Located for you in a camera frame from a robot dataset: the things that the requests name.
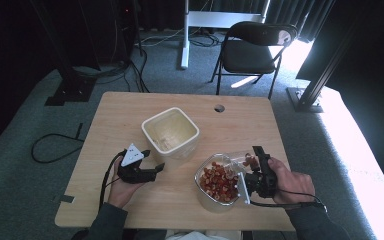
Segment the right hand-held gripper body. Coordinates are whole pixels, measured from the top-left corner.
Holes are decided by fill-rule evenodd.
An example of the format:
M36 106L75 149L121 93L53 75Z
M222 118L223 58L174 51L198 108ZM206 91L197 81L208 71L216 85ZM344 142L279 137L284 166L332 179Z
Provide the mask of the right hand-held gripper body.
M256 192L261 198L273 198L277 189L277 176L266 159L259 160L259 167L251 173L238 173L238 197L251 204L251 195Z

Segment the person's right hand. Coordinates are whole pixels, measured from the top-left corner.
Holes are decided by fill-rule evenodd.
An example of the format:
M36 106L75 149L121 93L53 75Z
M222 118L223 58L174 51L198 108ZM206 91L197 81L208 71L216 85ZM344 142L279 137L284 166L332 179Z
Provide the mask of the person's right hand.
M290 171L276 158L269 159L268 165L278 180L277 192L273 197L275 203L297 204L314 201L315 187L309 175Z

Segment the person's left hand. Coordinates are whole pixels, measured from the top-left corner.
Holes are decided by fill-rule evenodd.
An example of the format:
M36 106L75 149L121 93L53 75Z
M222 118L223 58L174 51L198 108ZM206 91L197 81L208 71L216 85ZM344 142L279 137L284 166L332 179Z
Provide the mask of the person's left hand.
M119 179L117 173L121 160L122 157L119 157L114 163L114 173L111 180L110 193L107 199L109 204L120 209L127 205L134 193L143 186L143 183L130 184Z

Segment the clear plastic container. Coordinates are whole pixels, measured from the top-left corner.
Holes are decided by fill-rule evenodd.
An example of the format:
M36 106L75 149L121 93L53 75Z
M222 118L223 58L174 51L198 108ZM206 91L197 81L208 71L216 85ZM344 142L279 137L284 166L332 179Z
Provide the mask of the clear plastic container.
M217 162L221 165L226 165L226 156L227 154L217 153L209 157L204 163L201 164L201 166L198 168L198 170L195 173L194 180L195 184L198 188L198 200L202 207L210 212L213 213L223 213L226 211L229 211L233 206L234 203L238 200L239 197L234 199L230 203L221 203L214 199L212 199L210 196L208 196L199 186L199 177L203 173L203 169L205 167L208 167L212 162Z

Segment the black metal stand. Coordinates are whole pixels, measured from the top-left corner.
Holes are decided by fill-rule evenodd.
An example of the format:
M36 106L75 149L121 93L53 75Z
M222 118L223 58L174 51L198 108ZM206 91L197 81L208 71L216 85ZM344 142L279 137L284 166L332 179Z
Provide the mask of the black metal stand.
M297 74L308 86L287 89L297 112L322 112L316 100L350 47L364 8L364 0L335 0Z
M38 19L38 33L56 67L61 82L46 102L46 106L63 106L67 102L88 102L94 89L96 78L80 76L69 60L66 50L52 23L43 0L27 0Z

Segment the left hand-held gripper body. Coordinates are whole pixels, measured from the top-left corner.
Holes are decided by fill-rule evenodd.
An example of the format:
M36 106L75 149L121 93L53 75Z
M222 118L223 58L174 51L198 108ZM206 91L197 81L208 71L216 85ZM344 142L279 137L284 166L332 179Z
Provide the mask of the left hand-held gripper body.
M145 158L134 144L130 144L123 155L117 175L126 183L137 184L153 182L157 173L154 169L141 169L140 165Z

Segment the dark curtain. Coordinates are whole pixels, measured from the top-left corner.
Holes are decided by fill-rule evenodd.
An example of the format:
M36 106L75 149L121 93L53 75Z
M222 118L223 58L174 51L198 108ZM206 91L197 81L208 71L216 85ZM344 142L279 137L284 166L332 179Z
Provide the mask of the dark curtain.
M298 30L298 39L312 42L335 0L189 0L190 10L261 13L267 23L286 23ZM184 27L185 0L137 0L139 26L145 31Z

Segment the black equipment case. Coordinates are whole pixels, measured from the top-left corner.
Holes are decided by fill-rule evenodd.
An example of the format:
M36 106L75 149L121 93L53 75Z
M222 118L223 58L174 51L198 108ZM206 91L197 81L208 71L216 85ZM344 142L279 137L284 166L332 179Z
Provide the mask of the black equipment case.
M129 62L137 34L135 0L79 3L97 62Z

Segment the pile of red snack pieces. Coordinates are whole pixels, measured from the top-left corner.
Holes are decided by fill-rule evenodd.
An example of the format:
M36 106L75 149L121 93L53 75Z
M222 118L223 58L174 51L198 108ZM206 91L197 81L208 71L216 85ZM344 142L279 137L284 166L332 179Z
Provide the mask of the pile of red snack pieces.
M200 188L212 199L230 203L238 197L238 177L224 165L212 162L199 177Z

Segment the white square container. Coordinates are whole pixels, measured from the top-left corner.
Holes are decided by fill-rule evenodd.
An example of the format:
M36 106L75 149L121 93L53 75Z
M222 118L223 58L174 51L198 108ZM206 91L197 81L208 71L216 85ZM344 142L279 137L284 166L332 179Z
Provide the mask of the white square container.
M148 118L141 127L149 144L163 161L190 158L200 136L197 125L178 107Z

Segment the white cloth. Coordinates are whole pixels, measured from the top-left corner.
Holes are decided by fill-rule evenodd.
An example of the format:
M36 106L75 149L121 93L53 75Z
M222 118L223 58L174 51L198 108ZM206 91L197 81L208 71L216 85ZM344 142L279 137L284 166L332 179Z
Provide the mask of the white cloth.
M240 231L205 230L180 232L168 230L164 240L243 240Z

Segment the black folding chair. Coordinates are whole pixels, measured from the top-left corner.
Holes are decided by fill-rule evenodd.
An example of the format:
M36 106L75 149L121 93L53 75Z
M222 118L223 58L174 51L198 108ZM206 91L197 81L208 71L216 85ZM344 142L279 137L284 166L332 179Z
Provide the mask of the black folding chair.
M298 35L291 24L265 24L242 21L232 25L222 42L211 79L217 78L220 93L223 76L255 77L256 84L264 75L273 74L268 98L271 98L283 52Z

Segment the white desk frame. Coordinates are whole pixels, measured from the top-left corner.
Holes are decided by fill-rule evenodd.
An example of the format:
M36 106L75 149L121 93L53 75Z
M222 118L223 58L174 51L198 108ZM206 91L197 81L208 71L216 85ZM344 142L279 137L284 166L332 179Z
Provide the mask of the white desk frame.
M271 0L265 0L262 11L260 13L236 13L236 12L212 12L212 11L191 11L189 9L190 0L184 0L184 37L180 67L187 69L189 66L189 28L230 28L237 22L253 21L264 23Z

